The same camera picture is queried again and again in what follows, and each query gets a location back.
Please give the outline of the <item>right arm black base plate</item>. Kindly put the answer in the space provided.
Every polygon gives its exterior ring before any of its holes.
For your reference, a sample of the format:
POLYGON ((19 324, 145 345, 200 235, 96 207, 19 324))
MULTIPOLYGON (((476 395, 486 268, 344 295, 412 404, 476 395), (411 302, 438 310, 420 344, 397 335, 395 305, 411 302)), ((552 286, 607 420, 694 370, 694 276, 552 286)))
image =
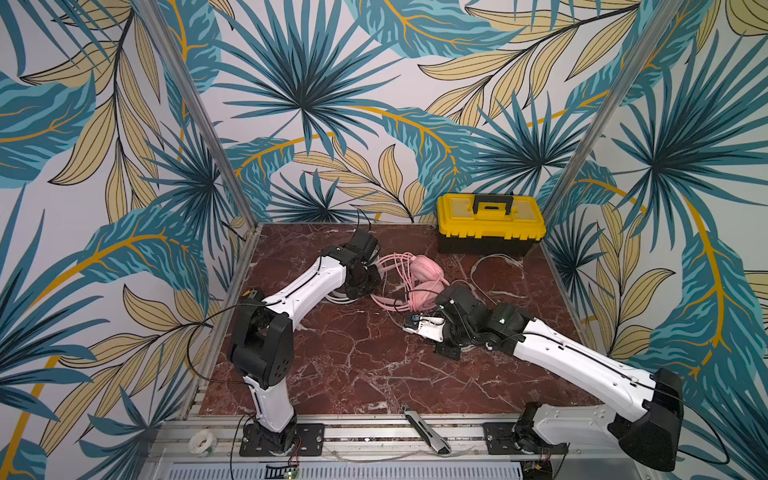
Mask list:
POLYGON ((483 437, 490 455, 558 455, 568 452, 567 443, 550 444, 530 426, 516 422, 487 422, 482 424, 483 437))

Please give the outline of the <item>white grey headphones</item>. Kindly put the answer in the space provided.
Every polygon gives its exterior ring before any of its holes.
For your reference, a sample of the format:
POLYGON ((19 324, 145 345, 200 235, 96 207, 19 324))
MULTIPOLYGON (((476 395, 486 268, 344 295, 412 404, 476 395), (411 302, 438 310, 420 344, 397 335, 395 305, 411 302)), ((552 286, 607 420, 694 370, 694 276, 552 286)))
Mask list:
POLYGON ((324 299, 335 305, 349 305, 367 296, 362 287, 343 285, 324 296, 324 299))

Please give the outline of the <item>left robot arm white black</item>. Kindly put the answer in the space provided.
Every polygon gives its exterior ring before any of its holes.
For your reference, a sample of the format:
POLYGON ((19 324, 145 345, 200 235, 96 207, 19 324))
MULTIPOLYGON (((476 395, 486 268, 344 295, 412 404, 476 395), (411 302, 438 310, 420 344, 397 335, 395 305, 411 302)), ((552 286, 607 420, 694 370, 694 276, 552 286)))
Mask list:
POLYGON ((356 300, 380 284, 378 246, 328 247, 294 281, 270 295, 247 295, 233 315, 227 357, 242 375, 265 430, 282 434, 295 422, 286 377, 294 361, 294 331, 330 293, 356 300))

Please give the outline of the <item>pink headphones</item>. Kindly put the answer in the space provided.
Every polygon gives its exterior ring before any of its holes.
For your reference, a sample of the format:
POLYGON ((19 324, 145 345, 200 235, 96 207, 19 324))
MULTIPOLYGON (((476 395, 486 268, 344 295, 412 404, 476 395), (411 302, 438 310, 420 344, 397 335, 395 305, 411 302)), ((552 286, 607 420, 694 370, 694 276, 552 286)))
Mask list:
POLYGON ((375 262, 381 279, 394 272, 402 280, 401 298, 372 295, 375 304, 390 312, 425 312, 436 306, 437 296, 450 282, 443 269, 432 259, 410 252, 392 253, 375 262))

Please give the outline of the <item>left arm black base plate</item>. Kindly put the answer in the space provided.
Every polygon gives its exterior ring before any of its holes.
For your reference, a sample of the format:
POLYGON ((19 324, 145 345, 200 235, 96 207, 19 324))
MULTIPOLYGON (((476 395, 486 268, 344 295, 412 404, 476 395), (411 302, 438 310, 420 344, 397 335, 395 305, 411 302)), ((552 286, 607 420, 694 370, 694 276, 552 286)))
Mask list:
POLYGON ((322 423, 299 423, 289 425, 276 433, 259 423, 246 425, 239 447, 241 457, 272 457, 298 454, 303 457, 322 455, 325 425, 322 423))

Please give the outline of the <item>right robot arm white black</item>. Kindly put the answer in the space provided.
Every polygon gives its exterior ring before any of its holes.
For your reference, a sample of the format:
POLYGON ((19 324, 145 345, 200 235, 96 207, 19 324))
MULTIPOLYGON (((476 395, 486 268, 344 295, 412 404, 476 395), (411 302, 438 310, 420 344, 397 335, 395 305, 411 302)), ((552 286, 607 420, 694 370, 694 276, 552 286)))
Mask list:
POLYGON ((676 374, 665 368, 650 373, 611 359, 511 304, 489 308, 463 285, 446 287, 434 303, 444 318, 436 343, 452 357, 465 346, 488 347, 537 365, 599 400, 591 412, 527 404, 511 434, 516 449, 537 454, 600 445, 618 448, 648 468, 674 470, 684 417, 676 374))

